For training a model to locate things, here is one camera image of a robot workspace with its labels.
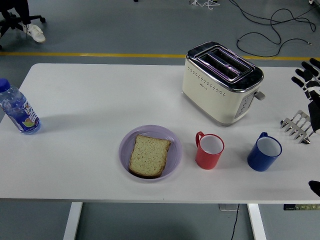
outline toaster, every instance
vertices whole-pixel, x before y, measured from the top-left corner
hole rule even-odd
[[[187,52],[182,91],[198,107],[226,127],[240,120],[258,91],[264,74],[255,65],[217,42]]]

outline water bottle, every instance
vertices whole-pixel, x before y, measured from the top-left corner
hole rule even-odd
[[[40,129],[40,119],[26,97],[5,78],[0,78],[0,106],[21,133],[34,134]]]

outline white sneaker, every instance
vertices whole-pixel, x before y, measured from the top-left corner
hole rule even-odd
[[[42,32],[41,28],[37,25],[34,25],[32,23],[28,25],[22,24],[23,31],[27,33],[29,36],[33,38],[38,43],[43,43],[46,41],[46,38],[44,36],[44,33]]]

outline plate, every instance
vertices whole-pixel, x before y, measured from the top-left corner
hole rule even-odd
[[[122,139],[119,147],[119,159],[124,167],[124,169],[129,172],[129,162],[130,156],[135,146],[136,136],[140,134],[143,136],[148,136],[157,139],[167,139],[171,141],[171,145],[169,147],[165,168],[162,171],[160,177],[153,179],[140,178],[135,176],[138,179],[143,179],[146,181],[157,181],[169,176],[179,165],[181,157],[182,157],[182,145],[178,137],[169,129],[158,126],[158,125],[144,125],[137,127],[130,131],[125,137]]]

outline toaster button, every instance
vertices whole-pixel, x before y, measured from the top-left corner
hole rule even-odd
[[[262,92],[258,91],[255,95],[255,98],[258,99],[258,100],[263,100],[265,99],[266,95],[264,95]]]

